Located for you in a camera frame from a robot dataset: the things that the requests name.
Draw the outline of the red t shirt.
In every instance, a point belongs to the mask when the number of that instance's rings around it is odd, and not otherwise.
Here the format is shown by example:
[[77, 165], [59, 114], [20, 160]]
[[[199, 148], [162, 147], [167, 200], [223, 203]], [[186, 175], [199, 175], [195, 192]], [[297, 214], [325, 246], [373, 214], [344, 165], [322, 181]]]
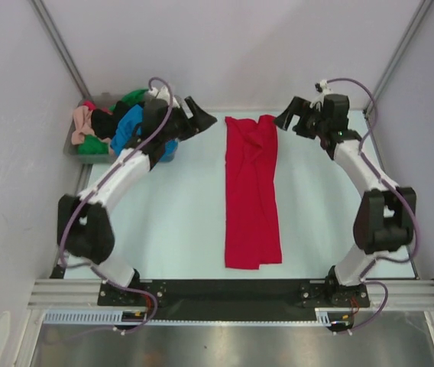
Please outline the red t shirt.
[[272, 115], [225, 118], [225, 266], [258, 270], [283, 260], [274, 178], [278, 137]]

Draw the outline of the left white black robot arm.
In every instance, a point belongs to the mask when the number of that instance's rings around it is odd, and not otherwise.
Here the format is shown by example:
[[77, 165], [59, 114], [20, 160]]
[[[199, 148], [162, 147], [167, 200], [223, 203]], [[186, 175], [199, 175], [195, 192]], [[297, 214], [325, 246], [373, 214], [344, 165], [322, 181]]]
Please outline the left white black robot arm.
[[128, 190], [161, 160], [170, 141], [185, 141], [212, 127], [217, 119], [192, 97], [183, 109], [176, 99], [153, 97], [138, 113], [139, 122], [115, 162], [91, 186], [58, 201], [57, 244], [61, 255], [79, 259], [77, 267], [91, 268], [112, 282], [115, 297], [131, 306], [140, 300], [140, 275], [115, 253], [110, 214]]

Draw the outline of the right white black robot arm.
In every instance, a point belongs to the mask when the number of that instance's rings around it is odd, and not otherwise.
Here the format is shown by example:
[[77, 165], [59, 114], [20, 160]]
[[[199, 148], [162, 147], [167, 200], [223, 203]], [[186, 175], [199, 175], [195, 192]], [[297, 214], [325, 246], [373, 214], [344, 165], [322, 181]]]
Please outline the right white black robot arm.
[[361, 202], [353, 224], [354, 245], [325, 278], [322, 296], [333, 307], [345, 307], [365, 293], [368, 272], [415, 237], [416, 192], [390, 179], [363, 151], [362, 137], [349, 128], [346, 95], [321, 92], [310, 102], [293, 97], [275, 125], [297, 135], [319, 139], [320, 146], [354, 184]]

